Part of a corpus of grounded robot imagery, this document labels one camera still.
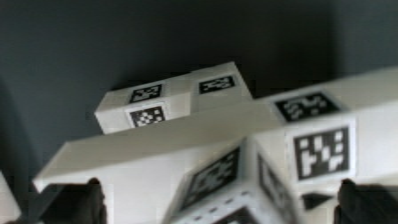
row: white cube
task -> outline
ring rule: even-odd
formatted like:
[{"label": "white cube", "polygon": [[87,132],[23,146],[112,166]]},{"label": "white cube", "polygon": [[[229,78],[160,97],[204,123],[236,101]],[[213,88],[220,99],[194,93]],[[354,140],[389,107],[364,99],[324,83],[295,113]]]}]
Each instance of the white cube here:
[{"label": "white cube", "polygon": [[244,141],[188,173],[164,223],[302,223],[263,150]]},{"label": "white cube", "polygon": [[190,80],[171,78],[107,93],[96,118],[103,133],[190,115]]},{"label": "white cube", "polygon": [[251,92],[231,62],[146,85],[110,91],[96,110],[103,133],[144,127],[247,100]]},{"label": "white cube", "polygon": [[254,138],[300,194],[336,194],[341,179],[398,173],[396,87],[391,69],[260,99],[281,128]]}]

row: white box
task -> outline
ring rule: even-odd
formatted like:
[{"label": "white box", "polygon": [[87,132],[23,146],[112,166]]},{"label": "white box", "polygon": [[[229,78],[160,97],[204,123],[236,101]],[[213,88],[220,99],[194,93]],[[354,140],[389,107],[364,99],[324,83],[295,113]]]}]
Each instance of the white box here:
[{"label": "white box", "polygon": [[164,224],[300,224],[290,187],[245,140],[188,172]]},{"label": "white box", "polygon": [[[199,94],[199,83],[224,77],[233,80],[231,88]],[[148,126],[247,100],[251,92],[238,68],[229,62],[171,79],[110,91],[96,110],[103,133]]]},{"label": "white box", "polygon": [[313,191],[336,194],[343,178],[361,182],[398,173],[398,69],[260,101],[283,127],[258,133],[254,139],[270,149],[297,195]]},{"label": "white box", "polygon": [[187,115],[190,81],[183,77],[109,92],[96,110],[105,134]]}]

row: dark background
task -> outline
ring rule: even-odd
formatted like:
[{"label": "dark background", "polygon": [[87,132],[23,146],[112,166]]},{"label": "dark background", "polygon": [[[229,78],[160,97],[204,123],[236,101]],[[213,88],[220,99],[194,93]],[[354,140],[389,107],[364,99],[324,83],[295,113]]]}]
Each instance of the dark background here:
[{"label": "dark background", "polygon": [[0,170],[27,207],[105,92],[235,61],[256,97],[396,64],[398,1],[0,0]]}]

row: black square pattern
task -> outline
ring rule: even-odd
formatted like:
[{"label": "black square pattern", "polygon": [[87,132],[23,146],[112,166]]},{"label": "black square pattern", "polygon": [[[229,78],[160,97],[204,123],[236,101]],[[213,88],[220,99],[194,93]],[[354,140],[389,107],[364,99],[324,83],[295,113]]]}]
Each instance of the black square pattern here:
[{"label": "black square pattern", "polygon": [[238,177],[238,161],[240,148],[236,148],[233,152],[229,152],[228,155],[194,174],[183,198],[181,210],[185,210],[188,206],[192,206],[235,181]]},{"label": "black square pattern", "polygon": [[199,94],[215,92],[235,87],[233,76],[226,76],[199,83]]},{"label": "black square pattern", "polygon": [[341,111],[341,108],[320,91],[277,101],[276,106],[288,122]]},{"label": "black square pattern", "polygon": [[276,208],[276,211],[281,214],[281,218],[284,219],[286,223],[295,224],[297,216],[295,216],[293,199],[288,193],[288,189],[272,171],[272,168],[260,155],[258,155],[258,169],[260,169],[260,172],[258,172],[260,186],[261,186],[265,195],[270,199],[272,206]]},{"label": "black square pattern", "polygon": [[293,138],[299,181],[350,169],[348,127]]},{"label": "black square pattern", "polygon": [[142,89],[133,90],[130,103],[137,103],[139,101],[158,98],[162,95],[162,88],[164,88],[164,85],[158,84],[155,86],[149,86]]},{"label": "black square pattern", "polygon": [[258,221],[244,207],[213,224],[258,224]]},{"label": "black square pattern", "polygon": [[142,127],[165,121],[164,108],[160,106],[130,112],[130,116],[135,127]]}]

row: dark gray wall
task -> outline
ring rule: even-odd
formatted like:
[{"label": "dark gray wall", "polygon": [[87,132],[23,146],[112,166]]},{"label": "dark gray wall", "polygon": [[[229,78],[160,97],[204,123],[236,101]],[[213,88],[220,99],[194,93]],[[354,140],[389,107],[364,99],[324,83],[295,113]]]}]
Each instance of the dark gray wall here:
[{"label": "dark gray wall", "polygon": [[398,65],[398,1],[338,0],[336,74],[348,76]]},{"label": "dark gray wall", "polygon": [[331,80],[336,15],[329,0],[0,1],[0,168],[21,205],[64,141],[101,133],[105,92],[231,60],[256,97]]}]

